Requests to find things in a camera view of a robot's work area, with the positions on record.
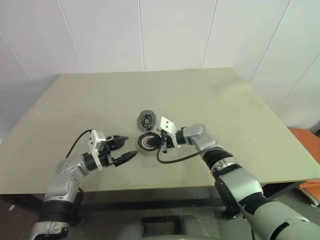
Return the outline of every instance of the white wall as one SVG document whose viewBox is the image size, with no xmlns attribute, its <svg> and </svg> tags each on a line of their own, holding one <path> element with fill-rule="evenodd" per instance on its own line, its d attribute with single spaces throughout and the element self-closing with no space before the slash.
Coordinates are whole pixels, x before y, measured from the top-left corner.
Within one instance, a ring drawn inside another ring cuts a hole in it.
<svg viewBox="0 0 320 240">
<path fill-rule="evenodd" d="M 1 0 L 0 135 L 59 73 L 221 67 L 314 130 L 319 38 L 319 0 Z"/>
</svg>

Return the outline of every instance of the tile grout line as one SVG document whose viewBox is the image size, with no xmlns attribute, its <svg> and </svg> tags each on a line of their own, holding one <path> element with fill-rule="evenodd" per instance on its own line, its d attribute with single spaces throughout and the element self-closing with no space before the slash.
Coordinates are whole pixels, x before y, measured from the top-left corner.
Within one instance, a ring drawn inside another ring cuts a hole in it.
<svg viewBox="0 0 320 240">
<path fill-rule="evenodd" d="M 202 62 L 201 62 L 201 69 L 204 67 L 204 61 L 205 61 L 205 57 L 206 57 L 206 53 L 207 53 L 207 48 L 208 48 L 209 38 L 210 38 L 210 34 L 211 34 L 212 24 L 213 24 L 213 22 L 214 22 L 214 17 L 215 17 L 215 13 L 216 13 L 217 3 L 218 3 L 218 0 L 215 1 L 214 8 L 213 8 L 213 13 L 212 13 L 212 18 L 211 18 L 211 24 L 210 24 L 210 28 L 209 28 L 208 37 L 207 37 L 207 39 L 206 39 L 205 49 L 204 49 L 204 53 L 203 53 L 203 59 L 202 59 Z"/>
<path fill-rule="evenodd" d="M 287 100 L 287 98 L 290 96 L 290 94 L 293 92 L 293 90 L 295 90 L 296 86 L 299 84 L 299 82 L 301 81 L 301 79 L 305 76 L 305 74 L 308 72 L 308 70 L 311 68 L 312 64 L 317 60 L 318 56 L 319 56 L 320 52 L 318 52 L 318 54 L 315 56 L 315 58 L 312 60 L 312 62 L 309 64 L 309 66 L 306 68 L 306 70 L 303 72 L 303 74 L 301 75 L 301 77 L 298 79 L 298 81 L 295 83 L 295 85 L 291 88 L 291 90 L 289 91 L 289 93 L 287 94 L 287 96 L 275 107 L 274 112 L 276 112 L 280 106 L 285 102 L 285 100 Z"/>
<path fill-rule="evenodd" d="M 60 8 L 61 8 L 61 11 L 62 11 L 62 15 L 63 15 L 64 20 L 65 20 L 66 26 L 67 26 L 67 28 L 68 28 L 68 30 L 69 30 L 70 35 L 71 35 L 71 39 L 72 39 L 73 45 L 74 45 L 74 47 L 75 47 L 76 53 L 78 54 L 78 57 L 79 57 L 79 59 L 80 59 L 81 65 L 82 65 L 85 73 L 88 73 L 88 71 L 87 71 L 87 69 L 86 69 L 86 66 L 85 66 L 85 64 L 84 64 L 84 61 L 83 61 L 83 59 L 82 59 L 82 57 L 81 57 L 81 54 L 80 54 L 80 52 L 79 52 L 79 49 L 78 49 L 78 47 L 77 47 L 77 44 L 76 44 L 74 35 L 73 35 L 72 31 L 71 31 L 70 25 L 69 25 L 69 23 L 68 23 L 67 16 L 66 16 L 66 14 L 65 14 L 64 8 L 62 7 L 61 0 L 58 0 L 58 2 L 59 2 L 59 5 L 60 5 Z"/>
<path fill-rule="evenodd" d="M 282 14 L 282 16 L 281 16 L 281 18 L 280 18 L 280 20 L 279 20 L 279 22 L 278 22 L 278 24 L 277 24 L 274 32 L 273 32 L 271 38 L 270 38 L 270 41 L 268 42 L 268 45 L 266 46 L 266 48 L 265 48 L 265 50 L 264 50 L 264 52 L 263 52 L 263 54 L 262 54 L 262 57 L 260 58 L 260 61 L 258 62 L 257 66 L 256 66 L 256 68 L 255 68 L 255 70 L 254 70 L 254 72 L 253 72 L 253 74 L 252 74 L 252 76 L 251 76 L 251 78 L 250 78 L 250 80 L 249 80 L 249 83 L 251 83 L 251 81 L 253 80 L 253 78 L 254 78 L 254 76 L 255 76 L 255 74 L 256 74 L 256 72 L 257 72 L 257 70 L 258 70 L 258 68 L 259 68 L 259 66 L 260 66 L 260 64 L 261 64 L 261 62 L 262 62 L 262 60 L 264 59 L 264 57 L 265 57 L 265 55 L 266 55 L 266 53 L 267 53 L 267 50 L 268 50 L 268 48 L 269 48 L 272 40 L 274 39 L 274 37 L 275 37 L 275 35 L 276 35 L 276 32 L 277 32 L 277 30 L 278 30 L 278 28 L 279 28 L 279 26 L 280 26 L 280 23 L 281 23 L 281 21 L 282 21 L 282 18 L 284 17 L 284 15 L 285 15 L 285 13 L 286 13 L 286 11 L 287 11 L 287 8 L 288 8 L 290 2 L 291 2 L 291 0 L 289 0 L 288 3 L 287 3 L 287 5 L 285 6 L 285 9 L 284 9 L 284 11 L 283 11 L 283 14 Z"/>
<path fill-rule="evenodd" d="M 144 53 L 144 39 L 142 35 L 142 21 L 141 21 L 141 9 L 140 9 L 140 0 L 138 0 L 138 8 L 139 8 L 139 22 L 140 22 L 140 38 L 141 38 L 141 52 L 142 52 L 142 67 L 145 72 L 145 53 Z"/>
<path fill-rule="evenodd" d="M 5 35 L 0 32 L 5 43 L 8 45 L 8 47 L 10 48 L 11 52 L 13 53 L 13 55 L 15 56 L 16 60 L 18 61 L 18 63 L 21 65 L 21 67 L 23 68 L 23 70 L 25 71 L 25 73 L 27 74 L 28 78 L 33 81 L 32 77 L 30 76 L 29 72 L 27 71 L 27 69 L 25 68 L 25 66 L 23 65 L 22 61 L 20 60 L 20 58 L 18 57 L 18 55 L 16 54 L 15 50 L 13 49 L 13 47 L 11 46 L 11 44 L 9 43 L 9 41 L 7 40 L 7 38 L 5 37 Z"/>
<path fill-rule="evenodd" d="M 310 117 L 311 114 L 313 114 L 313 113 L 317 110 L 317 108 L 318 108 L 319 106 L 320 106 L 320 104 L 319 104 L 318 106 L 316 106 L 316 107 L 310 112 L 310 114 L 309 114 L 308 116 L 306 116 L 305 119 L 303 119 L 297 126 L 300 127 L 300 125 L 301 125 L 308 117 Z"/>
</svg>

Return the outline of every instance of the orange chair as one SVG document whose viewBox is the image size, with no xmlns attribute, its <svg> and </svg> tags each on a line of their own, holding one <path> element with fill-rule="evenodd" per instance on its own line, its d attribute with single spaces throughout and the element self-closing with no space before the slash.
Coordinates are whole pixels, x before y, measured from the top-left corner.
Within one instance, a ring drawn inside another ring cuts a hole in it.
<svg viewBox="0 0 320 240">
<path fill-rule="evenodd" d="M 289 130 L 320 164 L 320 138 L 306 129 L 289 128 Z M 320 179 L 307 181 L 299 185 L 297 188 L 309 198 L 309 200 L 312 202 L 312 205 L 319 205 Z"/>
</svg>

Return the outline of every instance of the floor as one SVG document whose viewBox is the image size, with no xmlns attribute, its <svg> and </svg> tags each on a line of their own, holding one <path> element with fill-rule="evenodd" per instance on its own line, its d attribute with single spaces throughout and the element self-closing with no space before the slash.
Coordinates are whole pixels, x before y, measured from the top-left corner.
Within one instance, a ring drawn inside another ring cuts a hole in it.
<svg viewBox="0 0 320 240">
<path fill-rule="evenodd" d="M 320 225 L 320 208 L 310 206 L 299 192 L 292 191 L 276 199 L 283 202 L 311 222 Z M 6 240 L 26 240 L 37 216 L 18 207 L 9 210 L 10 204 L 0 200 L 0 234 Z M 92 213 L 75 228 L 70 228 L 68 240 L 114 240 L 121 229 L 129 222 L 139 222 L 141 217 L 163 215 L 194 215 L 201 221 L 209 235 L 219 240 L 250 240 L 251 228 L 242 217 L 225 220 L 223 207 L 189 207 L 155 210 L 108 211 Z M 161 230 L 170 234 L 172 226 Z"/>
</svg>

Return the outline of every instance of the black cable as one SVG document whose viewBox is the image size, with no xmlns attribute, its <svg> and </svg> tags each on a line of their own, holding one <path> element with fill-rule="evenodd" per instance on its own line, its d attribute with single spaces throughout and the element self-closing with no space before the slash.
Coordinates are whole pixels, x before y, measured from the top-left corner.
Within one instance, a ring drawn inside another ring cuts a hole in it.
<svg viewBox="0 0 320 240">
<path fill-rule="evenodd" d="M 255 232 L 252 228 L 251 228 L 251 236 L 252 236 L 252 240 L 256 240 Z"/>
<path fill-rule="evenodd" d="M 182 157 L 182 158 L 178 158 L 178 159 L 176 159 L 176 160 L 162 161 L 162 160 L 160 160 L 159 155 L 160 155 L 160 151 L 161 151 L 161 149 L 162 149 L 162 146 L 163 146 L 163 144 L 164 144 L 164 142 L 165 142 L 166 137 L 167 137 L 166 133 L 165 133 L 165 132 L 162 132 L 162 133 L 161 133 L 161 144 L 160 144 L 160 146 L 159 146 L 158 151 L 156 152 L 156 159 L 157 159 L 157 161 L 158 161 L 159 163 L 162 163 L 162 164 L 174 164 L 174 163 L 182 162 L 182 161 L 184 161 L 184 160 L 193 158 L 193 157 L 195 157 L 195 156 L 201 155 L 201 154 L 203 154 L 203 153 L 205 153 L 205 152 L 208 152 L 208 151 L 211 151 L 211 150 L 214 149 L 214 148 L 208 148 L 208 149 L 205 149 L 205 150 L 202 150 L 202 151 L 198 151 L 198 152 L 196 152 L 196 153 L 194 153 L 194 154 L 191 154 L 191 155 L 189 155 L 189 156 L 185 156 L 185 157 Z"/>
<path fill-rule="evenodd" d="M 81 133 L 78 138 L 75 140 L 75 142 L 73 143 L 73 145 L 71 146 L 69 152 L 67 153 L 67 155 L 65 156 L 65 158 L 68 158 L 72 152 L 72 150 L 74 149 L 75 145 L 77 144 L 77 142 L 79 141 L 79 139 L 85 135 L 86 133 L 91 133 L 92 129 L 88 129 L 88 130 L 85 130 L 83 133 Z"/>
</svg>

